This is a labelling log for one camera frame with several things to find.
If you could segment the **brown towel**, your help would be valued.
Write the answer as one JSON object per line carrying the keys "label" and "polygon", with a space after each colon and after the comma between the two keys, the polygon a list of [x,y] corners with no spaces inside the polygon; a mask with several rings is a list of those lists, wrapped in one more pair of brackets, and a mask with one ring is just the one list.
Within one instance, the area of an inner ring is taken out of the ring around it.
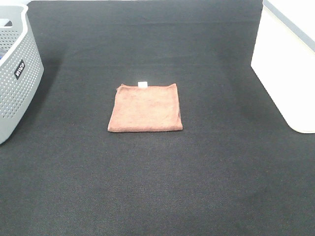
{"label": "brown towel", "polygon": [[177,85],[120,85],[115,95],[109,132],[165,132],[183,129]]}

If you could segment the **black fabric table mat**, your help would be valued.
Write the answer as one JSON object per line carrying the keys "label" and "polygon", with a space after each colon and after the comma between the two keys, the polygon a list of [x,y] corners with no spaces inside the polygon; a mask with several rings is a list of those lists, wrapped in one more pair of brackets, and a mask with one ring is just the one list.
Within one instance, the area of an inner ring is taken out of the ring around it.
{"label": "black fabric table mat", "polygon": [[[315,137],[250,62],[259,0],[33,1],[44,74],[0,147],[3,236],[312,236]],[[110,133],[121,84],[178,86],[183,130]]]}

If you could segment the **white plastic basket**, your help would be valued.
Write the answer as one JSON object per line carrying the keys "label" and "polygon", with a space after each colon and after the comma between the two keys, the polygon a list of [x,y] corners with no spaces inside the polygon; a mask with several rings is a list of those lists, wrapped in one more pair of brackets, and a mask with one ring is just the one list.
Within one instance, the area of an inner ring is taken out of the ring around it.
{"label": "white plastic basket", "polygon": [[264,0],[252,69],[286,123],[315,131],[315,2]]}

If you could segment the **grey perforated plastic basket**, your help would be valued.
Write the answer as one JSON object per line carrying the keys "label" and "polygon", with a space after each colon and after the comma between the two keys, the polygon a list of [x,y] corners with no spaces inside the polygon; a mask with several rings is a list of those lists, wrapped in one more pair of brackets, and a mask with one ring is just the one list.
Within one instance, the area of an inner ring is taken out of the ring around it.
{"label": "grey perforated plastic basket", "polygon": [[25,4],[2,3],[0,17],[12,23],[0,28],[0,141],[20,122],[41,81],[44,67]]}

